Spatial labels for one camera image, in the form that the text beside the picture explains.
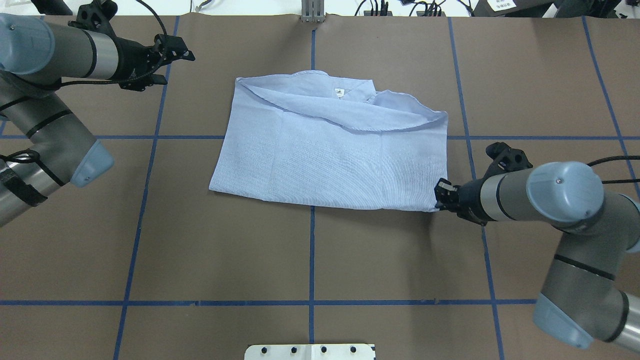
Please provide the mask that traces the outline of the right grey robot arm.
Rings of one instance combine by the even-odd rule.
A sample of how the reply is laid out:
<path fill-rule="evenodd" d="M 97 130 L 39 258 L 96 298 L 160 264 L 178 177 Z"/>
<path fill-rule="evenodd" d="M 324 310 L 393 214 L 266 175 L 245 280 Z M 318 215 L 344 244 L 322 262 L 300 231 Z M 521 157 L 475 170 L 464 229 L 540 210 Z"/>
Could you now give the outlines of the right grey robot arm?
<path fill-rule="evenodd" d="M 639 298 L 615 280 L 623 259 L 639 251 L 639 203 L 607 191 L 593 162 L 534 166 L 507 143 L 487 146 L 482 178 L 454 185 L 440 178 L 436 208 L 474 224 L 505 221 L 550 224 L 562 233 L 535 301 L 533 321 L 547 335 L 578 349 L 595 340 L 640 350 Z"/>

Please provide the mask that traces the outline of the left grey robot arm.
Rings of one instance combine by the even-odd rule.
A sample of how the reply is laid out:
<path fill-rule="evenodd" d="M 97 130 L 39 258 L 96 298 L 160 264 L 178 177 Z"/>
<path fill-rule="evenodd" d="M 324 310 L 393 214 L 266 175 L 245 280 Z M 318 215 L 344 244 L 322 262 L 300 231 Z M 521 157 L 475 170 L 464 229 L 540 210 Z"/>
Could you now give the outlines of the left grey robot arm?
<path fill-rule="evenodd" d="M 1 14 L 1 116 L 30 147 L 1 156 L 0 223 L 11 223 L 71 183 L 83 188 L 114 166 L 114 158 L 57 91 L 72 85 L 118 85 L 142 92 L 168 80 L 158 70 L 195 60 L 185 41 L 160 25 L 151 45 L 116 35 L 112 0 L 92 0 L 67 25 Z"/>

